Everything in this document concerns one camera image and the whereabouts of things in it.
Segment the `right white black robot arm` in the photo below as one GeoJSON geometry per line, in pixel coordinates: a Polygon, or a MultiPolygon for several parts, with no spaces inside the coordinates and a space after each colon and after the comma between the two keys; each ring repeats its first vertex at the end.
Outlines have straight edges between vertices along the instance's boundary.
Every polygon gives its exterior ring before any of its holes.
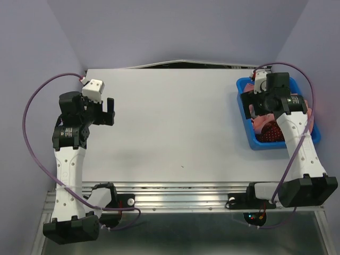
{"type": "Polygon", "coordinates": [[[267,200],[283,207],[321,206],[337,189],[338,181],[328,176],[316,153],[305,99],[291,93],[287,72],[255,71],[254,88],[240,95],[245,118],[273,114],[290,157],[279,182],[250,183],[244,201],[257,207],[267,200]]]}

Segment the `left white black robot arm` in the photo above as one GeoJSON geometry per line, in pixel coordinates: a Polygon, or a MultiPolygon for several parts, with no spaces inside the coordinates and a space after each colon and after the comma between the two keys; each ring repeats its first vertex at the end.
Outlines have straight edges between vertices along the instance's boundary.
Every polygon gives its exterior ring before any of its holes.
{"type": "Polygon", "coordinates": [[[59,97],[61,114],[52,137],[57,163],[55,206],[43,234],[57,244],[94,241],[99,236],[99,219],[103,208],[113,209],[118,196],[111,183],[93,189],[89,198],[82,196],[82,169],[90,125],[114,124],[114,99],[95,102],[80,92],[59,97]]]}

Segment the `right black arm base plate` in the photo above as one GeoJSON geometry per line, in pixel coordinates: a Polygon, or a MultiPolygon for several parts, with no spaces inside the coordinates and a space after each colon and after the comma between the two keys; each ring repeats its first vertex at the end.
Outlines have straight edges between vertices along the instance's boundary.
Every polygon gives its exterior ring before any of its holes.
{"type": "Polygon", "coordinates": [[[229,193],[225,207],[230,210],[276,209],[267,200],[250,198],[246,193],[229,193]]]}

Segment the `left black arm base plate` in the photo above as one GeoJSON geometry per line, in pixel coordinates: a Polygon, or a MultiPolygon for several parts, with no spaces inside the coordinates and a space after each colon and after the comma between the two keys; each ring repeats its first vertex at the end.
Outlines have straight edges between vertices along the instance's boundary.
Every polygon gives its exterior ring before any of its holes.
{"type": "Polygon", "coordinates": [[[102,208],[132,208],[135,204],[135,194],[111,195],[107,192],[104,194],[92,194],[87,202],[102,208]]]}

